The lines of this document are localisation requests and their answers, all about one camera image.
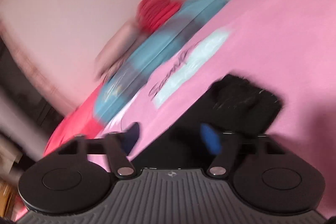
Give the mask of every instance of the red fabric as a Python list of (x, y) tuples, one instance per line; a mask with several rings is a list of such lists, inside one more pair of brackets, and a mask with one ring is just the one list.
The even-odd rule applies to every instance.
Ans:
[(177, 0), (142, 0), (137, 17), (145, 32), (153, 33), (171, 18), (182, 6)]
[(101, 87), (102, 85), (99, 85), (80, 107), (63, 119), (51, 135), (44, 155), (53, 152), (76, 135), (85, 135), (86, 138), (93, 139), (104, 128), (92, 116)]

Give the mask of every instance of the grooved rubber surface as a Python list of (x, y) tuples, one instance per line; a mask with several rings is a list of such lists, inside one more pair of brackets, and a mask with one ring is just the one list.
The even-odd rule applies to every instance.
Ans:
[(225, 181), (201, 170), (145, 169), (132, 180), (116, 183), (97, 207), (78, 215), (44, 216), (30, 211), (19, 224), (320, 224), (315, 211), (270, 216), (242, 203)]

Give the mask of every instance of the blue fabric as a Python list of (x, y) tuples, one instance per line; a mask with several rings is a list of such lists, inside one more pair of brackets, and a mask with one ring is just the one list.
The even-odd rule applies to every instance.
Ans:
[(221, 152), (221, 139), (216, 131), (206, 123), (201, 124), (201, 139), (211, 155), (218, 155)]
[(187, 0), (102, 87), (94, 117), (107, 124), (147, 83), (152, 72), (177, 53), (226, 3), (226, 0)]

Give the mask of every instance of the metal rivet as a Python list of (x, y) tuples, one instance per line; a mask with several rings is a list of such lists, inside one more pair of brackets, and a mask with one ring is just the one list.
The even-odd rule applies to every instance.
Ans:
[(224, 167), (221, 167), (221, 166), (211, 167), (209, 171), (214, 176), (220, 176), (220, 175), (224, 175), (226, 173), (226, 169)]
[(118, 169), (118, 174), (121, 176), (129, 176), (134, 173), (134, 170), (130, 167), (121, 167)]

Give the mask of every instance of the pink shirt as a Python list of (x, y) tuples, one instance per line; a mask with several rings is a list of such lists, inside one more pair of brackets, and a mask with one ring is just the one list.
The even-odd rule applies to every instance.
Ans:
[[(234, 72), (283, 99), (284, 108), (268, 133), (323, 174), (326, 189), (319, 211), (336, 215), (335, 26), (336, 0), (231, 0), (152, 74), (122, 120), (103, 133), (140, 122), (141, 138), (129, 157), (133, 159), (212, 82)], [(230, 31), (223, 46), (157, 109), (150, 95), (153, 87), (171, 74), (182, 51), (219, 28)], [(101, 158), (95, 162), (104, 165)]]

